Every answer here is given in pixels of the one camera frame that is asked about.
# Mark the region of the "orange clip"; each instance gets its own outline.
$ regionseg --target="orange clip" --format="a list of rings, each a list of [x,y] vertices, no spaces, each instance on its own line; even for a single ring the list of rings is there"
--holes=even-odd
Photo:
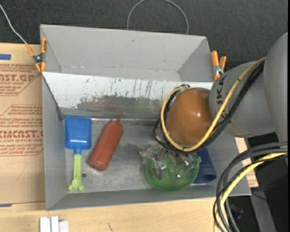
[[[217,51],[211,52],[212,62],[213,62],[213,69],[214,69],[214,81],[216,81],[223,73],[223,68],[226,64],[226,56],[222,56],[220,60],[218,60],[218,53]]]
[[[217,66],[217,65],[219,65],[219,63],[218,63],[218,53],[217,53],[217,51],[212,51],[212,52],[211,52],[211,57],[212,57],[213,66]]]
[[[227,57],[226,56],[222,56],[219,60],[219,67],[221,68],[224,68],[225,65],[226,65],[226,60],[227,60]]]
[[[43,62],[43,60],[41,59],[41,56],[43,56],[44,54],[46,54],[47,52],[47,39],[43,38],[42,39],[42,45],[41,45],[41,54],[40,55],[35,55],[33,53],[32,48],[30,47],[30,45],[28,43],[25,43],[25,46],[30,54],[31,57],[33,57],[34,62],[35,62],[35,67],[37,68],[37,70],[39,72],[44,72],[46,69],[46,64],[45,62]]]

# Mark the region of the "gray carpet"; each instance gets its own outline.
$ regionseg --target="gray carpet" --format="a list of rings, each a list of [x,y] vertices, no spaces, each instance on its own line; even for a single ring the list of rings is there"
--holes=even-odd
[[[39,43],[40,24],[126,29],[140,0],[0,0],[15,29]],[[227,55],[227,68],[264,57],[288,31],[288,0],[170,0],[187,15],[189,34],[207,36],[211,50]],[[185,33],[172,5],[151,0],[137,7],[130,29]],[[0,10],[0,42],[20,43]]]

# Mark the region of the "sauce bottle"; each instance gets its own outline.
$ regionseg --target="sauce bottle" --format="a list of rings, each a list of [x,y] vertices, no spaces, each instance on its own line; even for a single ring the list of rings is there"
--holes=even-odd
[[[87,161],[92,168],[98,171],[104,171],[107,169],[124,132],[120,123],[121,117],[122,114],[117,120],[112,118],[105,125],[103,132]]]

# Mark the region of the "gray bin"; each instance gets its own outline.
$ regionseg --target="gray bin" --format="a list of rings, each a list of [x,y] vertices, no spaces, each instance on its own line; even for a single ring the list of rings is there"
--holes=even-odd
[[[211,88],[206,37],[41,25],[43,37],[48,39],[42,81],[47,210],[215,195],[217,181],[170,193],[151,188],[139,156],[140,150],[156,143],[153,125],[173,88],[183,83]],[[124,114],[123,137],[108,169],[97,172],[86,161],[104,125],[119,113]],[[65,115],[92,119],[92,149],[83,151],[84,192],[67,189],[73,151],[64,147]],[[224,133],[208,151],[218,178],[238,154],[234,137]],[[247,181],[232,194],[250,194]]]

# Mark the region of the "yellow-green handle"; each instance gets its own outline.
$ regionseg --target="yellow-green handle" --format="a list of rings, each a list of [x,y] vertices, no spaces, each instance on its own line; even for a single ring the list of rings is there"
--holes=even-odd
[[[82,185],[81,172],[82,172],[82,155],[74,155],[74,175],[71,184],[68,186],[69,191],[79,189],[83,191],[85,187]]]

